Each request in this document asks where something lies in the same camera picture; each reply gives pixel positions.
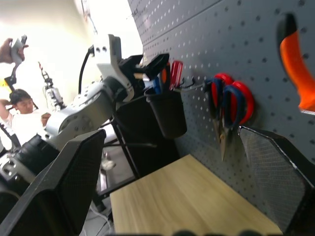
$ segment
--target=scissors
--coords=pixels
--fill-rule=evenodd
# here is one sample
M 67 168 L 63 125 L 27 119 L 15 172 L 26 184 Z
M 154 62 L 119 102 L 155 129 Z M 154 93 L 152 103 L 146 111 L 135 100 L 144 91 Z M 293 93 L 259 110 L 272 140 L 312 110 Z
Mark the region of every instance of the scissors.
M 203 87 L 208 96 L 210 116 L 214 123 L 223 161 L 229 134 L 233 128 L 251 118 L 254 99 L 246 85 L 234 81 L 225 73 L 206 79 Z

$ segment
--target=scissors handle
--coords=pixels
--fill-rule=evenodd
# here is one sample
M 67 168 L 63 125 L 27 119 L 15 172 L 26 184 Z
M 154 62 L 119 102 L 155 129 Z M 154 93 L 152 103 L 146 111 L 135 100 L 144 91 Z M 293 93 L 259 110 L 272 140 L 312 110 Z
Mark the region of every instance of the scissors handle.
M 227 85 L 223 90 L 224 126 L 235 128 L 246 114 L 246 99 L 234 85 Z
M 221 118 L 223 86 L 223 81 L 217 78 L 206 79 L 203 84 L 204 93 L 208 95 L 208 104 L 212 119 L 219 120 Z

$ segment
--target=wooden desk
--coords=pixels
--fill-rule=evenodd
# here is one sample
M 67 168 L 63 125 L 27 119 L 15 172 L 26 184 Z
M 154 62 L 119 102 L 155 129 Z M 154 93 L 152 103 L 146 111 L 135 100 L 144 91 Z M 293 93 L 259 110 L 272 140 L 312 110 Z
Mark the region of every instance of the wooden desk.
M 191 155 L 110 195 L 116 233 L 281 233 L 276 224 Z

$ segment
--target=gray pegboard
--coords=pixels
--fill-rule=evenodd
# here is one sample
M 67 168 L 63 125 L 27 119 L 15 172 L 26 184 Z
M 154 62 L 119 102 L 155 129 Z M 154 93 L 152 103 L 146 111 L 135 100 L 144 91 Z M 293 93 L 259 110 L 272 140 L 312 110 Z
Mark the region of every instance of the gray pegboard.
M 131 0 L 129 3 L 132 11 L 138 9 L 134 18 L 148 61 L 165 52 L 170 53 L 171 61 L 183 61 L 186 85 L 191 83 L 192 76 L 200 84 L 219 72 L 241 80 L 250 88 L 256 102 L 255 114 L 247 125 L 285 136 L 315 163 L 315 117 L 298 110 L 299 97 L 283 70 L 276 40 L 282 14 L 293 12 L 305 63 L 315 75 L 315 1 Z M 188 131 L 176 141 L 181 155 L 194 155 L 265 212 L 240 138 L 233 134 L 222 163 L 203 91 L 183 93 L 182 99 Z

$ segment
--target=man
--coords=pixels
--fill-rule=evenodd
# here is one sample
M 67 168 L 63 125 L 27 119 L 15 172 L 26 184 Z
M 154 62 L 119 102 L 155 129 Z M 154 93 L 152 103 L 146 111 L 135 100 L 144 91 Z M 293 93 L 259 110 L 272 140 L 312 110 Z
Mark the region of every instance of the man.
M 10 55 L 10 42 L 12 42 L 11 38 L 5 40 L 3 45 L 0 46 L 0 63 L 11 64 L 13 62 Z M 23 50 L 26 47 L 28 46 L 24 46 L 18 52 L 22 60 L 25 59 Z M 12 115 L 6 108 L 8 105 L 12 105 L 18 113 Z M 34 103 L 31 96 L 22 89 L 13 91 L 10 94 L 10 101 L 0 100 L 0 117 L 12 128 L 21 145 L 30 140 L 47 124 L 50 114 L 42 114 L 39 110 L 34 111 Z

